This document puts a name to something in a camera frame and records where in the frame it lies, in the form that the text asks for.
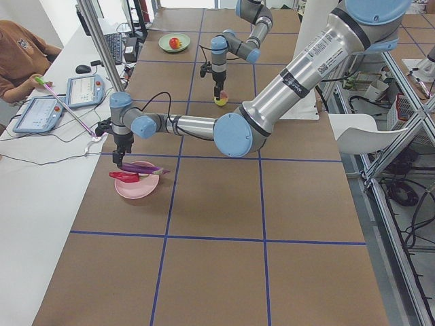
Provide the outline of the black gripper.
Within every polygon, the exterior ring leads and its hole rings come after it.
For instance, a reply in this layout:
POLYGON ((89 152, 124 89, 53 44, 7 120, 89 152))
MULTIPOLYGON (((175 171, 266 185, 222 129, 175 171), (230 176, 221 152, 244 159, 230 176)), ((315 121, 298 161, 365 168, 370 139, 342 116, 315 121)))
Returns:
POLYGON ((114 134, 114 142, 116 150, 112 152, 112 160, 116 166, 121 167, 123 165, 124 154, 132 153, 133 133, 114 134))
POLYGON ((215 100, 220 100, 220 92, 224 92, 224 82, 226 80, 226 70, 212 71, 212 78, 215 82, 213 96, 215 100))

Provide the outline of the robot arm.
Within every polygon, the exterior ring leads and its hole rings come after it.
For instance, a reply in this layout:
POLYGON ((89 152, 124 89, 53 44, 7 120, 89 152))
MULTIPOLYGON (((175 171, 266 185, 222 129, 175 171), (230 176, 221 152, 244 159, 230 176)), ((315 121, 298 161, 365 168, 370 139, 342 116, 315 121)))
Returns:
POLYGON ((260 57, 260 46, 273 27, 273 15, 261 1, 240 0, 235 7, 236 15, 249 22, 253 29, 249 37, 242 40, 231 29, 226 29, 211 40, 211 60, 205 63, 201 75, 212 74, 215 86, 213 97, 221 99, 226 80, 227 54, 231 53, 248 63, 254 64, 260 57))
POLYGON ((398 27, 409 1, 340 1, 328 14, 325 28, 257 95, 217 119, 144 112, 125 92, 111 95, 111 134, 118 168, 136 171, 124 162, 135 137, 157 132, 212 141, 221 153, 239 158, 258 151, 275 123, 304 99, 344 59, 394 49, 398 27))

